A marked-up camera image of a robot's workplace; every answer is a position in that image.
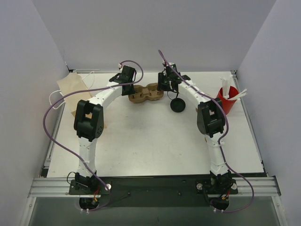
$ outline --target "white cable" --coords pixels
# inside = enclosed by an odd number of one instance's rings
[[[52,105],[51,100],[50,100],[51,95],[54,94],[54,93],[56,93],[56,92],[61,92],[61,90],[59,89],[59,90],[56,90],[56,91],[53,91],[52,93],[50,93],[50,95],[49,95],[49,103],[50,103],[50,105]],[[64,103],[65,103],[65,101],[63,101],[58,107],[56,107],[56,108],[53,107],[53,109],[55,109],[55,110],[59,109],[60,106],[62,106]]]
[[[84,80],[86,77],[88,77],[91,73],[93,73],[93,83],[92,85],[88,88],[88,89],[91,89],[91,87],[93,86],[94,82],[95,82],[95,72],[94,71],[91,71],[89,74],[87,74],[84,78],[82,78],[82,80]]]

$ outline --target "glass panel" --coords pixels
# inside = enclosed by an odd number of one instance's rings
[[[249,200],[250,197],[231,197],[229,209],[239,208]],[[87,215],[80,213],[78,201],[78,198],[37,198],[30,226],[279,225],[271,197],[256,197],[249,208],[233,214],[214,213],[211,207],[119,207]]]

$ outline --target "wire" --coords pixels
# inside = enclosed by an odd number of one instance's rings
[[[70,176],[71,173],[76,174],[75,172],[70,172],[70,173],[68,173],[68,176],[67,176],[67,183],[68,183],[69,185],[71,185],[71,184],[70,184],[70,182],[68,181],[68,178],[69,178],[69,176]]]
[[[210,205],[209,197],[208,197],[208,195],[207,195],[207,193],[205,191],[205,188],[203,188],[202,190],[203,190],[203,194],[204,194],[206,202],[208,203],[208,205]]]
[[[52,105],[51,100],[50,100],[51,95],[54,94],[54,93],[56,93],[56,92],[60,92],[60,91],[61,91],[61,90],[59,89],[59,90],[56,90],[56,91],[53,91],[52,93],[50,93],[50,95],[49,95],[49,103],[50,103],[50,105]],[[63,101],[58,107],[54,107],[54,106],[53,106],[53,109],[55,109],[55,110],[59,109],[60,106],[62,106],[64,103],[65,103],[65,101]]]
[[[99,193],[100,186],[97,187],[97,190],[94,192],[94,200],[97,202],[96,195]]]
[[[50,138],[50,140],[52,140],[55,144],[59,145],[61,148],[65,149],[66,151],[68,151],[68,152],[70,152],[71,154],[75,155],[77,158],[79,158],[79,160],[81,160],[81,161],[83,162],[83,164],[84,164],[84,166],[86,167],[86,169],[87,169],[94,177],[96,177],[96,179],[99,180],[99,182],[100,182],[102,185],[104,185],[104,187],[107,188],[107,190],[108,190],[108,192],[109,192],[109,195],[110,195],[109,201],[108,201],[106,204],[104,204],[104,205],[102,205],[102,206],[99,206],[99,207],[97,207],[97,208],[95,208],[95,209],[93,209],[93,210],[90,210],[90,211],[99,210],[99,209],[101,209],[101,208],[106,207],[107,205],[109,205],[110,202],[111,202],[111,199],[112,199],[111,191],[110,191],[109,188],[107,187],[106,183],[105,183],[103,180],[101,180],[101,179],[100,179],[100,178],[99,178],[99,177],[98,177],[98,176],[97,176],[97,175],[96,175],[96,174],[95,174],[95,173],[87,166],[87,164],[85,163],[85,160],[84,160],[81,156],[79,156],[77,153],[75,153],[75,152],[72,151],[71,149],[67,148],[66,146],[62,145],[60,142],[56,141],[56,139],[53,138],[53,137],[51,136],[51,134],[49,133],[49,131],[47,130],[47,127],[46,127],[46,118],[47,118],[48,113],[50,112],[50,110],[53,108],[54,105],[56,105],[58,102],[62,101],[64,98],[69,97],[69,96],[71,96],[71,95],[74,95],[74,94],[77,94],[77,93],[84,93],[84,92],[101,91],[101,90],[111,89],[111,88],[118,87],[118,86],[133,85],[133,84],[136,84],[136,83],[140,82],[140,81],[143,79],[143,75],[144,75],[144,72],[143,72],[142,67],[141,67],[136,61],[133,61],[133,60],[125,60],[125,61],[122,61],[120,64],[122,65],[122,64],[125,63],[125,62],[131,62],[131,63],[134,63],[134,64],[136,64],[136,65],[140,68],[140,70],[141,70],[141,78],[140,78],[138,81],[135,81],[135,82],[129,82],[129,83],[124,83],[124,84],[117,84],[117,85],[113,85],[113,86],[110,86],[110,87],[103,87],[103,88],[98,88],[98,89],[88,89],[88,90],[74,91],[74,92],[72,92],[72,93],[69,93],[69,94],[67,94],[67,95],[65,95],[65,96],[63,96],[63,97],[61,97],[61,98],[59,98],[57,101],[55,101],[55,102],[54,102],[54,103],[46,110],[46,112],[45,112],[45,114],[44,114],[44,117],[43,117],[43,129],[44,129],[46,135]]]
[[[179,92],[173,92],[173,93],[176,93],[176,94],[177,94],[177,95],[175,96],[174,99],[178,98]]]
[[[93,73],[93,82],[92,82],[92,85],[88,88],[88,89],[91,89],[91,87],[94,85],[94,82],[95,82],[95,72],[94,71],[91,71],[89,74],[87,74],[84,78],[82,78],[82,80],[84,80],[86,77],[88,77],[91,73]]]
[[[222,193],[221,193],[221,195],[220,195],[219,198],[222,198],[222,196],[223,196],[227,191],[230,192],[230,188],[232,187],[232,185],[233,185],[233,182],[232,182],[228,187],[226,187],[226,188],[222,191]]]
[[[134,72],[134,80],[133,80],[133,82],[135,82],[135,81],[136,81],[136,75],[137,75],[137,71],[135,70],[135,72]]]
[[[160,56],[163,58],[163,60],[165,61],[165,63],[174,71],[174,73],[186,84],[186,85],[188,85],[188,86],[190,86],[190,84],[169,64],[169,62],[165,59],[165,57],[164,57],[164,55],[163,55],[163,53],[161,52],[161,50],[158,50],[159,51],[159,54],[160,54]],[[194,90],[194,91],[196,91],[197,93],[199,93],[200,95],[202,95],[203,97],[207,97],[207,98],[209,98],[210,100],[212,100],[216,105],[217,105],[217,107],[221,110],[221,112],[222,112],[222,114],[223,114],[223,116],[224,116],[224,119],[225,119],[225,122],[226,122],[226,131],[225,131],[225,133],[218,139],[218,141],[217,141],[217,143],[220,145],[220,150],[221,150],[221,153],[222,153],[222,158],[223,158],[223,160],[224,160],[224,162],[225,162],[225,165],[228,167],[228,169],[230,169],[233,173],[235,173],[237,176],[239,176],[239,177],[241,177],[243,180],[245,180],[248,184],[249,184],[249,186],[250,186],[250,188],[251,188],[251,190],[252,190],[252,198],[251,198],[251,200],[250,200],[250,202],[246,205],[246,206],[244,206],[244,207],[242,207],[242,208],[239,208],[239,209],[236,209],[236,210],[228,210],[228,211],[223,211],[223,213],[235,213],[235,212],[238,212],[238,211],[240,211],[240,210],[244,210],[245,208],[247,208],[247,207],[249,207],[252,203],[253,203],[253,201],[254,201],[254,188],[253,188],[253,186],[252,186],[252,184],[250,183],[250,181],[247,179],[247,178],[245,178],[243,175],[241,175],[240,173],[237,173],[234,169],[232,169],[230,166],[229,166],[229,164],[227,163],[227,161],[226,161],[226,157],[225,157],[225,154],[224,154],[224,151],[223,151],[223,149],[222,149],[222,146],[221,146],[221,139],[223,139],[226,135],[227,135],[227,133],[229,132],[229,122],[228,122],[228,119],[227,119],[227,116],[226,116],[226,114],[225,114],[225,112],[224,112],[224,110],[223,110],[223,108],[216,102],[216,100],[214,100],[212,97],[210,97],[210,96],[208,96],[208,95],[206,95],[206,94],[204,94],[204,93],[201,93],[201,92],[199,92],[194,86],[191,86],[191,88]]]

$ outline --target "cardboard piece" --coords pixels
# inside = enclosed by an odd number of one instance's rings
[[[134,85],[135,94],[128,95],[128,99],[133,103],[141,103],[145,100],[159,100],[164,96],[163,91],[157,90],[158,83],[150,83],[146,87]]]
[[[65,78],[57,81],[63,96],[79,90],[88,90],[82,78],[77,73],[69,73]],[[71,110],[71,114],[75,117],[77,103],[80,100],[89,100],[92,97],[90,92],[77,93],[64,98],[66,105]]]

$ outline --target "white table surface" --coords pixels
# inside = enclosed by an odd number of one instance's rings
[[[221,87],[219,77],[230,72],[189,72],[193,82],[205,93],[216,97]],[[115,73],[96,73],[92,88],[103,87]],[[157,82],[158,73],[145,73],[139,83]],[[85,79],[89,87],[93,75]],[[134,104],[128,97],[118,97],[104,111],[107,128],[98,138],[95,164],[99,176],[152,176],[208,174],[210,160],[204,136],[197,128],[197,112],[186,102],[182,113],[170,109],[166,93],[161,100]],[[240,173],[263,172],[259,154],[240,101],[228,114],[230,131],[223,146],[229,165]],[[74,117],[66,106],[57,141],[79,152]],[[66,177],[76,171],[79,160],[55,145],[48,177]]]

